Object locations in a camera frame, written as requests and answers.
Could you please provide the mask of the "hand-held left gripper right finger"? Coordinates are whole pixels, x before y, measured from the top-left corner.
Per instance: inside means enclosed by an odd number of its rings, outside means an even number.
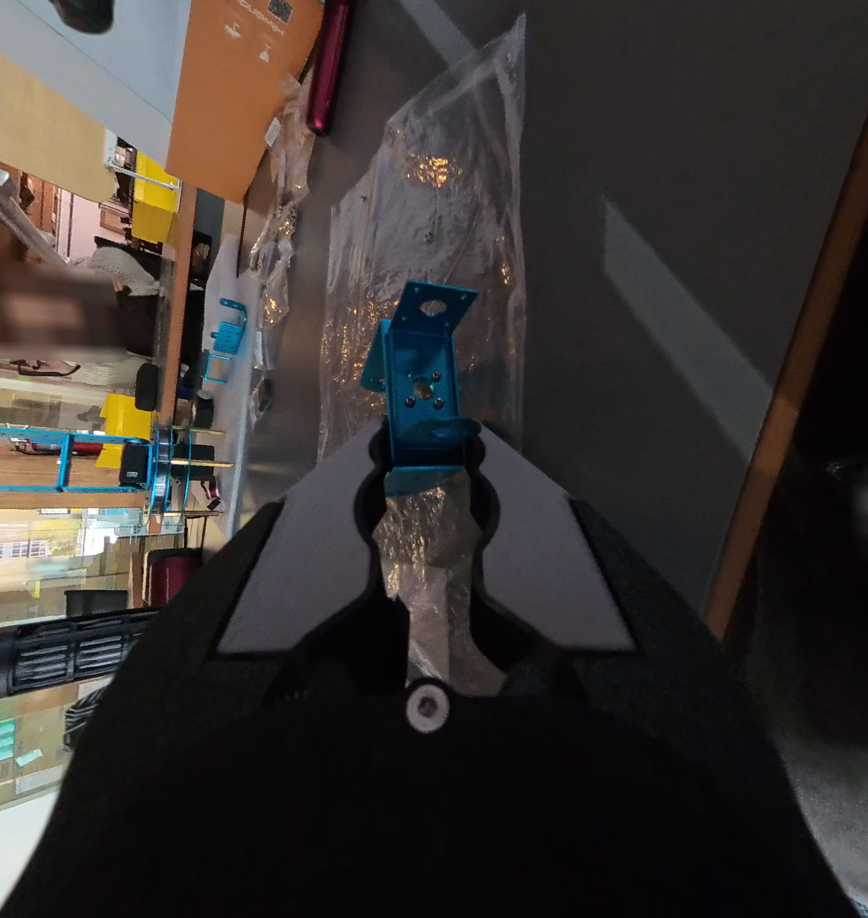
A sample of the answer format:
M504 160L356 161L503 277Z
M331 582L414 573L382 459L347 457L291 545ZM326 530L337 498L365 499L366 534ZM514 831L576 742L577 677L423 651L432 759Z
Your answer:
M468 454L481 536L470 628L483 653L634 653L635 640L569 493L496 433Z

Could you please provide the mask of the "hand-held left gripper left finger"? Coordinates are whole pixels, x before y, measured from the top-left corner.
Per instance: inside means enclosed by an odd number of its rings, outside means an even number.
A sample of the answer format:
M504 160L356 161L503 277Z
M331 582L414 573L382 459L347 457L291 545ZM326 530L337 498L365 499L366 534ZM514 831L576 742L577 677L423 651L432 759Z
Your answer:
M221 656L290 652L382 587L385 421L366 423L286 493L228 624Z

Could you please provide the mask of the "blue metal bracket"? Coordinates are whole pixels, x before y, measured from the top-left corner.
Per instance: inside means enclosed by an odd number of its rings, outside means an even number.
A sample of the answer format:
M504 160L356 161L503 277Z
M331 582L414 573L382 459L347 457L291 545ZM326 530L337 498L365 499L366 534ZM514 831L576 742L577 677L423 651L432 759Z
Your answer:
M408 281L394 315L377 326L360 384L385 397L389 498L440 487L461 470L481 431L463 416L453 338L477 297L461 286Z

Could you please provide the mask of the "grey desk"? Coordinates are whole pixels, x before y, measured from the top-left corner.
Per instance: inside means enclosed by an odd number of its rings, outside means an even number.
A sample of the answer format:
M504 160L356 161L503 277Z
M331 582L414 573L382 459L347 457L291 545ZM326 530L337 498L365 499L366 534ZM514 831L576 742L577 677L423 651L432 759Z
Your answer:
M868 1L357 6L299 283L390 118L524 13L519 446L723 635L867 219Z

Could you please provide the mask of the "dark red cylinder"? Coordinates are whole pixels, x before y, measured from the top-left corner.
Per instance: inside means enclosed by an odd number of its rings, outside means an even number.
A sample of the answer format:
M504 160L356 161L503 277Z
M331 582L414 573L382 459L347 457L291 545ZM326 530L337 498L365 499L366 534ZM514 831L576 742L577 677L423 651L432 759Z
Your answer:
M144 563L143 604L156 608L167 605L196 573L201 563L197 549L154 549Z

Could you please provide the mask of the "yellow box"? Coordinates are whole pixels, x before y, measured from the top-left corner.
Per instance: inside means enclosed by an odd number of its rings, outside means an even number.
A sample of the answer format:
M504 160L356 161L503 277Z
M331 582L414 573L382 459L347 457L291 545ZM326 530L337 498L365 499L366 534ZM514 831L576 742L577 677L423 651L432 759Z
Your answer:
M137 408L134 396L109 394L100 411L107 436L129 437L148 441L152 430L152 413ZM123 444L107 443L96 460L99 468L119 469Z
M137 153L134 171L132 236L152 245L162 244L168 240L178 212L180 182L141 152Z

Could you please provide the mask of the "black ribbed cylinder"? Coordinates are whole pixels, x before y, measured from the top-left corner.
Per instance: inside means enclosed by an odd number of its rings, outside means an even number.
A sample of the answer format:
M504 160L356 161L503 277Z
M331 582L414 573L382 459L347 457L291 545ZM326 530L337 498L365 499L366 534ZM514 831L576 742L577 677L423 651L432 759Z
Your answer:
M0 699L115 673L160 607L0 627Z

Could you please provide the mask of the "cardboard box green labels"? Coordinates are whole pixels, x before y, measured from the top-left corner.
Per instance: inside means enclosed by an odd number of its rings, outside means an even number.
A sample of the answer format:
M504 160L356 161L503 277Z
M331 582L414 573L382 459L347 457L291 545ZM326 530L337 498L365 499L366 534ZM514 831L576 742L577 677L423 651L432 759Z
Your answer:
M0 721L0 805L61 782L71 759L64 732L61 707Z

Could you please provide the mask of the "clear plastic bag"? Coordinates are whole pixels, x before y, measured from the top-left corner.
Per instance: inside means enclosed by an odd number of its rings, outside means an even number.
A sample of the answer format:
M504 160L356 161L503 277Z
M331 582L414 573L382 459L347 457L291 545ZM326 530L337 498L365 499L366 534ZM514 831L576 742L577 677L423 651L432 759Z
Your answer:
M379 320L408 280L479 292L455 338L463 411L519 446L527 305L520 215L527 18L466 56L386 123L333 208L321 342L324 459L384 412L359 384ZM465 474L388 499L373 537L389 598L410 613L408 678L494 696L504 676L470 629L474 521Z

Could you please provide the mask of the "brown cardboard box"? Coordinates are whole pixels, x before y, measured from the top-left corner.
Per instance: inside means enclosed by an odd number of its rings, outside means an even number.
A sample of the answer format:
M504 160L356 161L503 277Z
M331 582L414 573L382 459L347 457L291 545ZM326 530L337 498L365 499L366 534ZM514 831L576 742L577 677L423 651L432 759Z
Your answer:
M193 1L166 172L241 203L270 123L299 83L324 15L318 1Z

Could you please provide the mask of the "red metal bottle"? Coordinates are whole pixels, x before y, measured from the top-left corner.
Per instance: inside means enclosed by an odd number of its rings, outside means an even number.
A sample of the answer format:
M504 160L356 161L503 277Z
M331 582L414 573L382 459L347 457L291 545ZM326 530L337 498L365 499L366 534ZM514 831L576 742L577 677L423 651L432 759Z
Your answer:
M324 4L305 109L305 124L318 137L327 136L332 128L336 94L357 5L356 1L325 1Z

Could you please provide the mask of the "white board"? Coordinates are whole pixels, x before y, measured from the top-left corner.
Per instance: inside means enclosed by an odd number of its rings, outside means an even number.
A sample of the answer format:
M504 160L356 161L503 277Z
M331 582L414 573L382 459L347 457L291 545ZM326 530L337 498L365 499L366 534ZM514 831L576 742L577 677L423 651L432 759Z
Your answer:
M191 5L115 2L111 29L91 35L50 2L0 1L0 52L112 130L169 133Z

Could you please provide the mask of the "black rounded object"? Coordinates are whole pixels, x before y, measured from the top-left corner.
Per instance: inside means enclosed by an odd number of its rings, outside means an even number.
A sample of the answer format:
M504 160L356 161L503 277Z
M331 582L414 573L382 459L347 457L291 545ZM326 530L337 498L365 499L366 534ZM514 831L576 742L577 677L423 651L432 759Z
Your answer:
M105 35L115 22L115 1L50 1L61 22L85 35Z

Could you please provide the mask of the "small blue perforated bracket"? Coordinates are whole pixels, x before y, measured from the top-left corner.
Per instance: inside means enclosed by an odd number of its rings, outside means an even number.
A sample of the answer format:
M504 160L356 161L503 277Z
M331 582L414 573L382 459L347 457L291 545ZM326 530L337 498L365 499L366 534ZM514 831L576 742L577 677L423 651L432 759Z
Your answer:
M210 347L202 352L202 378L206 383L226 384L227 366L239 354L247 331L248 310L243 303L229 297L221 297L218 304L235 317L222 318L209 333Z

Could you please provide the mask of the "blue metal frame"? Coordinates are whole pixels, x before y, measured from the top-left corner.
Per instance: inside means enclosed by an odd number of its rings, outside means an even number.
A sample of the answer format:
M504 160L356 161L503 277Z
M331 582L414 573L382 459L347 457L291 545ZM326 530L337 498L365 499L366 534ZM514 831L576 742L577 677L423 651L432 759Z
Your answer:
M152 416L142 436L0 424L0 510L130 509L179 513L175 437Z

